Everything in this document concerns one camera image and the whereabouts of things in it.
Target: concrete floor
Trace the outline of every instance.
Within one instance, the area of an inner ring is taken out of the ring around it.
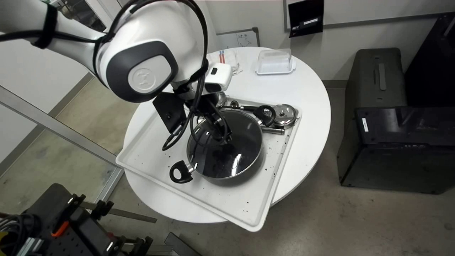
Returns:
[[[118,153],[138,104],[125,102],[92,79],[56,119]],[[44,131],[0,179],[0,211],[20,213],[52,184],[94,201],[114,167]]]
[[[326,147],[305,181],[269,212],[264,227],[250,233],[231,223],[171,220],[144,205],[123,177],[115,207],[158,218],[156,224],[115,216],[109,231],[150,236],[163,244],[172,231],[204,256],[453,256],[455,189],[423,195],[341,187],[336,154],[343,136],[344,90],[329,89],[332,125]]]
[[[111,197],[114,207],[157,217],[158,222],[151,224],[108,215],[101,223],[117,235],[150,236],[154,244],[163,244],[172,231],[204,256],[455,255],[455,189],[442,195],[421,195],[345,188],[338,184],[336,154],[343,136],[344,90],[328,89],[328,92],[332,125],[319,162],[294,192],[270,210],[259,232],[250,233],[231,223],[203,225],[171,220],[144,205],[125,177]],[[111,152],[118,152],[136,107],[116,99],[94,81],[59,119]],[[44,182],[49,177],[56,180],[55,176],[60,175],[70,191],[80,194],[81,189],[96,191],[108,176],[108,167],[97,165],[96,159],[89,160],[89,155],[66,152],[62,156],[65,152],[59,149],[57,139],[42,139],[35,142],[36,149],[22,156],[18,161],[21,165],[15,166],[15,171],[8,172],[17,176],[14,182],[5,177],[0,180],[0,209],[17,203],[5,201],[6,191],[22,191],[25,187],[27,190],[29,186],[35,186],[29,189],[35,195],[29,192],[25,198],[33,202],[40,195],[37,191],[49,186]],[[39,149],[44,145],[52,150],[43,153]],[[41,155],[45,160],[33,162]],[[43,168],[53,171],[47,174]],[[25,176],[29,176],[30,182],[19,180]]]

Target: wall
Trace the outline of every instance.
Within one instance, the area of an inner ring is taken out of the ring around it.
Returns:
[[[283,1],[206,1],[217,33],[259,28],[261,46],[291,48],[322,80],[346,80],[355,53],[362,48],[398,47],[406,70],[435,19],[409,20],[324,29],[289,39],[284,31]]]
[[[24,40],[0,43],[0,85],[48,113],[87,74],[81,64]],[[0,162],[35,127],[0,106]]]

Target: black pot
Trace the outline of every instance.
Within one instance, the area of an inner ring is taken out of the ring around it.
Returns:
[[[192,173],[197,171],[205,179],[216,184],[238,184],[250,178],[262,162],[263,135],[260,124],[271,123],[275,111],[270,106],[261,106],[252,116],[239,111],[222,111],[232,131],[231,140],[224,144],[218,141],[203,128],[203,122],[195,127],[198,144],[193,137],[187,144],[188,163],[183,160],[175,163],[170,169],[171,180],[176,183],[187,183],[192,180]],[[273,112],[272,117],[263,114],[263,110]],[[177,178],[174,171],[178,170],[181,177]]]

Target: label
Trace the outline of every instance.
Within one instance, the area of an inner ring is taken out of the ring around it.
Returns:
[[[362,118],[362,123],[364,124],[364,130],[365,130],[365,132],[368,132],[367,119],[366,119],[366,118]]]
[[[317,22],[318,19],[313,19],[313,20],[309,20],[309,21],[305,21],[303,24],[306,25],[306,24],[310,24],[310,23],[313,23],[313,22]]]

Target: pot handle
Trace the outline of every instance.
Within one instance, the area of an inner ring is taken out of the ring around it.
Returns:
[[[269,110],[270,113],[272,114],[272,116],[268,116],[264,110]],[[275,120],[275,117],[276,117],[276,113],[275,113],[275,109],[273,109],[273,107],[269,106],[269,105],[262,105],[260,107],[257,107],[254,111],[253,111],[253,115],[257,118],[259,118],[259,120],[262,121],[262,123],[266,126],[266,127],[269,127],[270,125],[272,125],[273,121]]]
[[[174,171],[176,169],[180,172],[180,175],[182,176],[180,179],[177,179],[174,175]],[[173,182],[179,184],[187,183],[193,180],[193,178],[191,177],[191,173],[183,160],[176,162],[171,167],[171,169],[169,170],[169,176],[171,177],[171,180]]]

